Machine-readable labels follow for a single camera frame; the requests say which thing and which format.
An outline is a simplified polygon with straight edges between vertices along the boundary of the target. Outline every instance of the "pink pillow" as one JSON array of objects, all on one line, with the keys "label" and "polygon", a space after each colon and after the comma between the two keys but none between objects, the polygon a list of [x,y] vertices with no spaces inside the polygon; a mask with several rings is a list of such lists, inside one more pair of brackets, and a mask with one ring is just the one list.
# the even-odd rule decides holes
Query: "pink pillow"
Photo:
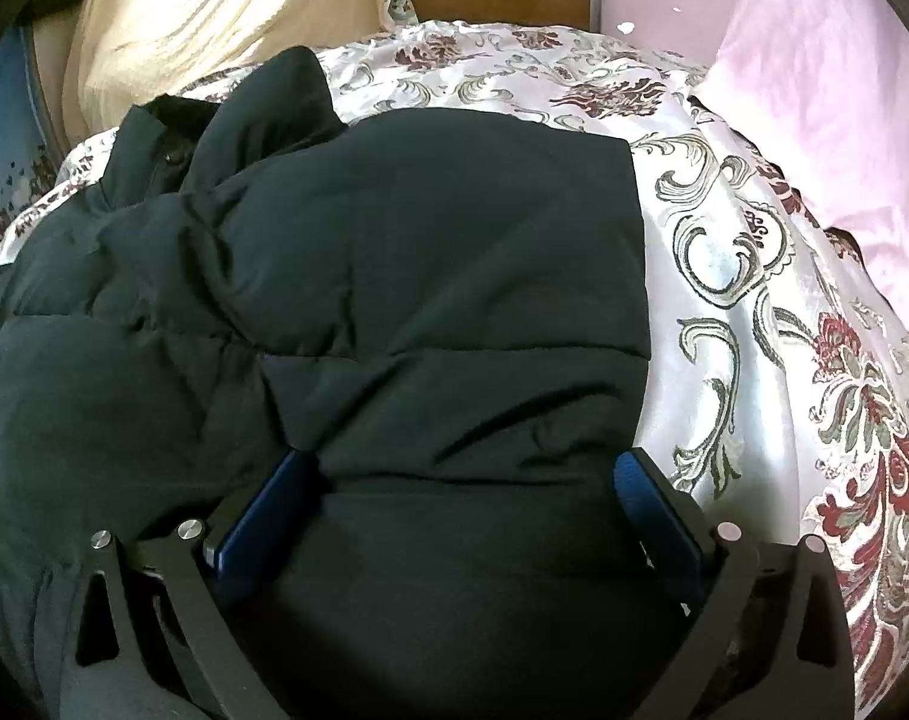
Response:
[{"label": "pink pillow", "polygon": [[854,235],[909,330],[909,33],[887,1],[740,0],[696,94]]}]

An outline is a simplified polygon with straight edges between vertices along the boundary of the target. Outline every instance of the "black metal bracket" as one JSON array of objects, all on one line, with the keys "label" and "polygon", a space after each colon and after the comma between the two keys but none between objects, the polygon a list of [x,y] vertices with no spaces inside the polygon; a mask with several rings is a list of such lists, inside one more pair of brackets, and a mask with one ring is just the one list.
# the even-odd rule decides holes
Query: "black metal bracket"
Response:
[{"label": "black metal bracket", "polygon": [[[207,524],[187,519],[130,549],[93,536],[68,626],[62,720],[289,720],[221,608],[262,580],[278,543],[290,548],[311,468],[291,453]],[[630,720],[851,720],[851,645],[825,542],[758,543],[733,523],[710,526],[643,450],[617,459],[614,480],[664,591],[691,602],[685,641]]]}]

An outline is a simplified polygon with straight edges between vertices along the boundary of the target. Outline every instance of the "blue fabric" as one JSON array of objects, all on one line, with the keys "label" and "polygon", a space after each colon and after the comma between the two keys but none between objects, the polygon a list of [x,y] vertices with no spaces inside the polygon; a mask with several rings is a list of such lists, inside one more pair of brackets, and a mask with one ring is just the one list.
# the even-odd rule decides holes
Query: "blue fabric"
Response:
[{"label": "blue fabric", "polygon": [[668,597],[697,610],[709,594],[705,557],[671,502],[632,452],[614,463],[614,492]]},{"label": "blue fabric", "polygon": [[235,603],[256,589],[275,549],[290,548],[291,526],[307,502],[308,469],[306,456],[285,455],[227,534],[214,559],[219,602]]},{"label": "blue fabric", "polygon": [[9,28],[0,40],[0,242],[14,217],[54,188],[56,175],[31,102],[21,33]]}]

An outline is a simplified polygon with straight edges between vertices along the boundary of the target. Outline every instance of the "red floral pattern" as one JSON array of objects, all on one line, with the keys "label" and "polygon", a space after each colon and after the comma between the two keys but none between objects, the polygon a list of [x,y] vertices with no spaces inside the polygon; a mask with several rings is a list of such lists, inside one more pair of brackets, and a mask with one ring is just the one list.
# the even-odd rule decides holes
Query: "red floral pattern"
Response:
[{"label": "red floral pattern", "polygon": [[11,171],[7,185],[14,186],[16,180],[22,182],[27,190],[26,201],[16,199],[16,194],[0,196],[0,245],[6,229],[17,214],[51,191],[55,184],[55,173],[54,165],[44,146],[38,146],[38,155],[32,160],[30,167],[21,169],[16,175],[13,170]]},{"label": "red floral pattern", "polygon": [[801,193],[787,183],[787,180],[784,179],[784,174],[777,166],[772,165],[767,160],[760,159],[758,161],[758,172],[771,185],[771,189],[774,190],[774,194],[777,194],[782,207],[789,215],[801,214],[815,229],[821,227],[811,211],[808,210],[805,201],[801,199]]},{"label": "red floral pattern", "polygon": [[830,241],[830,245],[835,250],[835,254],[838,256],[838,259],[844,260],[851,258],[854,260],[861,268],[864,267],[864,261],[861,260],[860,252],[857,250],[857,247],[851,243],[844,235],[837,234],[835,231],[827,229],[824,231],[824,234],[827,236],[827,240]]},{"label": "red floral pattern", "polygon": [[[813,381],[827,386],[811,419],[830,423],[818,435],[825,445],[843,442],[848,458],[871,453],[844,485],[847,502],[828,493],[816,506],[836,548],[857,544],[849,560],[838,562],[837,577],[862,710],[890,685],[893,667],[909,652],[909,433],[883,370],[844,317],[821,314],[813,351]],[[826,408],[830,399],[833,408]]]},{"label": "red floral pattern", "polygon": [[524,49],[537,50],[556,49],[561,45],[558,33],[547,29],[515,29],[512,33]]},{"label": "red floral pattern", "polygon": [[560,98],[552,98],[556,105],[576,105],[592,119],[608,116],[651,116],[667,89],[653,79],[621,81],[610,86],[579,83]]},{"label": "red floral pattern", "polygon": [[436,33],[425,36],[422,45],[401,49],[395,54],[398,65],[415,71],[438,70],[464,59],[467,57],[462,55],[455,37]]}]

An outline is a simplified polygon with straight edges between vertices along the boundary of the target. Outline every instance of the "bedsheet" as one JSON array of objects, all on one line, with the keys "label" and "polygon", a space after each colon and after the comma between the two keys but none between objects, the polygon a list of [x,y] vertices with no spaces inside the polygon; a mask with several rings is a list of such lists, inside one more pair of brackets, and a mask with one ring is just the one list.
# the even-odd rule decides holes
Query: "bedsheet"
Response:
[{"label": "bedsheet", "polygon": [[[850,244],[691,96],[705,69],[570,28],[437,22],[318,57],[346,122],[463,107],[630,143],[652,335],[637,442],[711,517],[825,538],[866,717],[909,662],[909,336]],[[225,100],[250,71],[184,95]],[[113,135],[71,153],[8,228],[0,265],[98,180]]]}]

